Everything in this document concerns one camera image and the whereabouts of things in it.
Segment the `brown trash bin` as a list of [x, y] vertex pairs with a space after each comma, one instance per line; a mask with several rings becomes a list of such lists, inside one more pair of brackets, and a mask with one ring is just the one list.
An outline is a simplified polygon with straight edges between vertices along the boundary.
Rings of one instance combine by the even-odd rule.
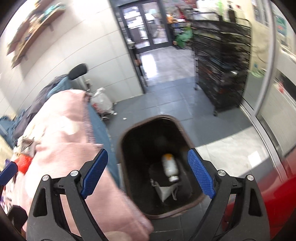
[[[134, 124], [118, 139], [116, 156], [121, 164], [128, 197], [148, 219], [178, 215], [197, 206], [205, 195], [188, 164], [193, 143], [181, 123], [170, 115], [157, 115]], [[161, 186], [172, 182], [165, 175], [162, 157], [172, 154], [179, 169], [177, 200], [161, 202], [151, 179]]]

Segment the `white plastic bottle orange cap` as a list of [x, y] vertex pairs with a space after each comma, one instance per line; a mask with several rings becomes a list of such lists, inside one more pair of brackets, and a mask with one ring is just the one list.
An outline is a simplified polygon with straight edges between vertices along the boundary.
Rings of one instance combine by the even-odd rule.
[[177, 162], [172, 154], [165, 154], [162, 157], [162, 165], [165, 175], [170, 182], [177, 182], [179, 180], [179, 169]]

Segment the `white crumpled paper in bin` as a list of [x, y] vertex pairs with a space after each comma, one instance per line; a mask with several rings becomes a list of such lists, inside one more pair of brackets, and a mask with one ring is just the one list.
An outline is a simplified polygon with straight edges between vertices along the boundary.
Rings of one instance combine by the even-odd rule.
[[176, 179], [170, 186], [161, 186], [157, 181], [151, 179], [151, 185], [155, 188], [161, 202], [165, 202], [170, 196], [177, 200], [179, 181]]

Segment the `pink polka dot bedspread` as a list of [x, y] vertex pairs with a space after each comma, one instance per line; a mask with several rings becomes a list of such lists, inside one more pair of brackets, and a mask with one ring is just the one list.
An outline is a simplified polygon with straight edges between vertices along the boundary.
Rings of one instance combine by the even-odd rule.
[[[96, 141], [88, 111], [89, 96], [83, 90], [52, 95], [34, 116], [24, 136], [37, 142], [26, 173], [18, 173], [11, 188], [11, 202], [29, 211], [44, 175], [60, 178], [79, 170], [110, 143]], [[108, 170], [86, 203], [99, 227], [111, 240], [148, 240], [151, 222], [118, 188]]]

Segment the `grey blue massage bed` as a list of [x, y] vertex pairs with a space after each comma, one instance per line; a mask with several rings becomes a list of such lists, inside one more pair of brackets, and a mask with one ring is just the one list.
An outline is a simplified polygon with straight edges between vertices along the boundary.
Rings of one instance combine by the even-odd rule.
[[13, 149], [18, 138], [24, 134], [26, 127], [45, 102], [53, 94], [71, 88], [71, 80], [67, 74], [57, 76], [38, 93], [32, 104], [27, 109], [23, 109], [16, 118], [12, 120], [7, 115], [2, 116], [1, 136], [7, 144]]

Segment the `white plastic bag on floor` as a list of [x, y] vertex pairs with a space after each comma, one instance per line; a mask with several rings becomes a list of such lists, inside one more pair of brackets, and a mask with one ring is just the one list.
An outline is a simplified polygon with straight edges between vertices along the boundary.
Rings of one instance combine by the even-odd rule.
[[91, 105], [101, 115], [114, 114], [113, 103], [105, 94], [105, 88], [99, 88], [90, 98]]

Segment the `glass entrance door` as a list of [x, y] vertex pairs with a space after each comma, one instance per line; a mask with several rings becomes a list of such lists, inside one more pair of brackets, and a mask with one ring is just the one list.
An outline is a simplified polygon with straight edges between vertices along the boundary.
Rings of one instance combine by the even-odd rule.
[[119, 6], [128, 37], [139, 53], [169, 47], [171, 37], [161, 1], [132, 1]]

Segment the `wooden wall shelf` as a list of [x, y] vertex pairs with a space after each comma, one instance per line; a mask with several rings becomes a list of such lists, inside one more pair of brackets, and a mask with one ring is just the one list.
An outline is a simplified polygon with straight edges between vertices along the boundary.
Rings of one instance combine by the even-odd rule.
[[18, 27], [13, 39], [8, 44], [7, 54], [14, 53], [11, 67], [19, 65], [27, 51], [47, 27], [52, 27], [53, 21], [65, 11], [63, 3], [52, 4], [51, 0], [37, 1], [34, 9]]

